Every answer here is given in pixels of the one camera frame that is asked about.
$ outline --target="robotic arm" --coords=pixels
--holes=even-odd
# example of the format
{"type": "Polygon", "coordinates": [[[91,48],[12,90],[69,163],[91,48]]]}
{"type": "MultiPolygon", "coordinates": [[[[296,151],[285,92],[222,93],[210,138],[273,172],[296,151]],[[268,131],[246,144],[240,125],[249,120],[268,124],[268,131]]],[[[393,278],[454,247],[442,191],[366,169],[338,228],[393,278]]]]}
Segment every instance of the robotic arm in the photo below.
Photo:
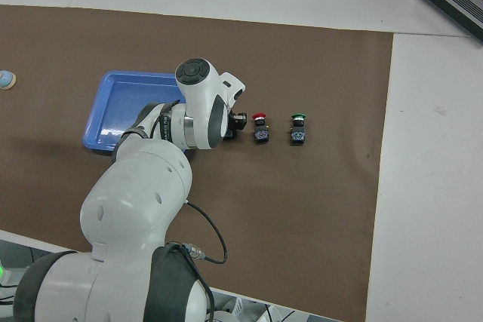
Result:
{"type": "Polygon", "coordinates": [[[17,288],[16,322],[205,320],[207,286],[165,234],[191,188],[181,149],[215,147],[245,86],[203,59],[181,63],[176,79],[186,104],[146,106],[82,205],[92,252],[36,261],[17,288]]]}

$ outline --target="red cap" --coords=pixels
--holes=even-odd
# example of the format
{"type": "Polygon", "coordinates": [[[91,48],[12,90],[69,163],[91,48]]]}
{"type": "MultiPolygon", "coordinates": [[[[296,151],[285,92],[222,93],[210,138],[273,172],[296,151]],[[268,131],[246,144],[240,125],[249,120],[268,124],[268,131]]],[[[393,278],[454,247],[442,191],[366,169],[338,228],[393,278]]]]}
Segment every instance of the red cap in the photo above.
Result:
{"type": "Polygon", "coordinates": [[[256,113],[255,115],[251,116],[251,117],[252,117],[253,119],[255,119],[255,118],[260,118],[260,117],[265,118],[265,117],[266,117],[266,115],[265,115],[264,113],[262,113],[262,112],[259,112],[259,113],[256,113]]]}

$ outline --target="blue tray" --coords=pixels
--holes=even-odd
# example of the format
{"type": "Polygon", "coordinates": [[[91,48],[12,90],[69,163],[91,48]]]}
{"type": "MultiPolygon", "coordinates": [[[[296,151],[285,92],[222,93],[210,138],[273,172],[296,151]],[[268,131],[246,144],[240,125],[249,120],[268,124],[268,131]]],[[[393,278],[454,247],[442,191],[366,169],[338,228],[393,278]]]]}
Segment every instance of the blue tray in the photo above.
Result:
{"type": "Polygon", "coordinates": [[[107,72],[100,82],[85,128],[84,146],[112,151],[146,104],[175,100],[186,102],[172,74],[107,72]]]}

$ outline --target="cable connector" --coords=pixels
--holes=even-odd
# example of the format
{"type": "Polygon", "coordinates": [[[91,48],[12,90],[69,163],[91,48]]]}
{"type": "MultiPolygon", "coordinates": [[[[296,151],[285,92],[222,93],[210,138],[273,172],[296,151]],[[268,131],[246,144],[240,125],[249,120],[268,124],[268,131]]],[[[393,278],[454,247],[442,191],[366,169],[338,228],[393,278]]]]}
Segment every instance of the cable connector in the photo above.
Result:
{"type": "Polygon", "coordinates": [[[204,259],[206,257],[203,250],[199,249],[196,245],[183,243],[183,246],[188,250],[189,256],[193,259],[204,259]]]}

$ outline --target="brown mat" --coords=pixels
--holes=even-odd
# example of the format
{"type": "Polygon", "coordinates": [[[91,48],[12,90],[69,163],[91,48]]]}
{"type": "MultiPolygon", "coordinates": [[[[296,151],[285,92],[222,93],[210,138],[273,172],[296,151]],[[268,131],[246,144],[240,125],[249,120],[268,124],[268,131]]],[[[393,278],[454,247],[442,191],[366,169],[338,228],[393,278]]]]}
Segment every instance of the brown mat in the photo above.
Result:
{"type": "MultiPolygon", "coordinates": [[[[85,9],[0,7],[0,229],[88,250],[79,208],[109,166],[83,149],[97,86],[112,69],[173,72],[210,60],[247,86],[237,112],[267,114],[237,140],[192,156],[190,201],[224,234],[229,261],[199,263],[213,287],[363,321],[392,35],[85,9]],[[291,114],[307,114],[291,146],[291,114]]],[[[168,240],[220,256],[183,209],[168,240]]]]}

